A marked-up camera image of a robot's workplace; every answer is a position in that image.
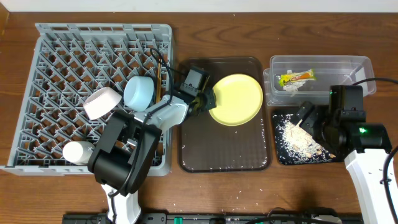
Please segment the wooden chopstick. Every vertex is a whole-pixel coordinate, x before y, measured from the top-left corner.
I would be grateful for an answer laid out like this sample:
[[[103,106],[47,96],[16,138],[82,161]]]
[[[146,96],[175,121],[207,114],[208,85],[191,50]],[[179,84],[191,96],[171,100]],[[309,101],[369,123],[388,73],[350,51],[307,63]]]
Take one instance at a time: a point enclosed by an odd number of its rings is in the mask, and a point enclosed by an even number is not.
[[[157,66],[157,78],[156,78],[156,92],[155,92],[155,102],[158,103],[161,99],[161,63]]]

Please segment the yellow round plate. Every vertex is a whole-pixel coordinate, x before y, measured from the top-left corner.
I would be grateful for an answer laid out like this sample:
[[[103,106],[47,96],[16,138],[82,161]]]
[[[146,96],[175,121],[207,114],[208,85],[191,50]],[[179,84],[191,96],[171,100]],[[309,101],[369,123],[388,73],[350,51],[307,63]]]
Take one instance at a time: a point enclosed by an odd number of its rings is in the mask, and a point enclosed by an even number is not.
[[[210,116],[225,126],[239,126],[252,120],[262,107],[263,90],[253,77],[241,73],[220,79],[213,87],[216,107]]]

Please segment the light blue bowl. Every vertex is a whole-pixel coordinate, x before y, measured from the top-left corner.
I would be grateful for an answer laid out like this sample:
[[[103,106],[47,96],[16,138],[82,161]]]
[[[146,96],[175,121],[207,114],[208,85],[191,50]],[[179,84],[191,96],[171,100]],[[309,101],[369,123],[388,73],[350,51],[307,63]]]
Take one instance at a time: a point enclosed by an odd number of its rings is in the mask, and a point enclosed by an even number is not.
[[[151,77],[134,76],[128,81],[124,89],[123,100],[127,107],[140,112],[148,108],[153,95],[153,79]]]

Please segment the green orange snack wrapper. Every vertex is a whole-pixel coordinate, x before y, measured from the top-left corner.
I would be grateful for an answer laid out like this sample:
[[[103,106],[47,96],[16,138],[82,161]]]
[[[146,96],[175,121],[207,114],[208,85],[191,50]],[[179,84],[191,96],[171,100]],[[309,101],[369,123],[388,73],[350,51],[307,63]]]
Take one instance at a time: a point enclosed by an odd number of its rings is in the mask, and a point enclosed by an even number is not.
[[[291,83],[295,83],[295,82],[299,82],[299,81],[316,80],[316,79],[317,78],[315,77],[313,69],[309,69],[305,72],[287,73],[287,74],[281,75],[280,79],[279,79],[279,85],[286,86]]]

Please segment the pink white bowl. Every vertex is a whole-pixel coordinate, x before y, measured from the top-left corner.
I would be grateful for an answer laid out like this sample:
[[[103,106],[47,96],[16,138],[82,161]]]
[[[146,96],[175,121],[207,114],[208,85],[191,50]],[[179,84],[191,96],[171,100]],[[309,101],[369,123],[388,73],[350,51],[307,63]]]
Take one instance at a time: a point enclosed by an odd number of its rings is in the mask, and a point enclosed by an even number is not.
[[[98,119],[110,112],[121,101],[122,96],[110,87],[95,91],[83,103],[90,120]]]

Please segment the white cup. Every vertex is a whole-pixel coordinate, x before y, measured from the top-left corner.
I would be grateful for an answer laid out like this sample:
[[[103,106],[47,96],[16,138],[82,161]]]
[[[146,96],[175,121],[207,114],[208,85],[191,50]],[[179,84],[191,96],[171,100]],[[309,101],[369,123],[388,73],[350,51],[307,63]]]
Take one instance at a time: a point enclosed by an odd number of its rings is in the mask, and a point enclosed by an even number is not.
[[[88,141],[72,141],[63,147],[63,157],[76,165],[85,166],[93,153],[95,146]]]

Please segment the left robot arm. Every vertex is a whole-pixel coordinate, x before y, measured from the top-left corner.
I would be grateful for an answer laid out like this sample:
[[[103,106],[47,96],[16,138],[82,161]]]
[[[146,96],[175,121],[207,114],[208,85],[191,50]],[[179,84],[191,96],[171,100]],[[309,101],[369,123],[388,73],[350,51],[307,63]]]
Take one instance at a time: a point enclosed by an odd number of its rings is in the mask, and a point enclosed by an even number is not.
[[[108,198],[110,223],[135,223],[141,214],[137,193],[152,165],[161,135],[201,112],[215,108],[206,84],[209,73],[191,67],[178,90],[143,112],[112,114],[88,160]]]

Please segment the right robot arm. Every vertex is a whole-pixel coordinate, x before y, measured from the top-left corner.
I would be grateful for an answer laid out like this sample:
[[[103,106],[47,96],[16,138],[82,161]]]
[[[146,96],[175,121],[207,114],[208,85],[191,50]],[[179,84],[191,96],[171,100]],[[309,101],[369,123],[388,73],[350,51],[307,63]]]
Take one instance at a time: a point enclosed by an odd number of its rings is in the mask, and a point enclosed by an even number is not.
[[[397,223],[397,149],[383,124],[366,122],[362,86],[332,85],[328,106],[305,101],[291,122],[344,161],[365,223]]]

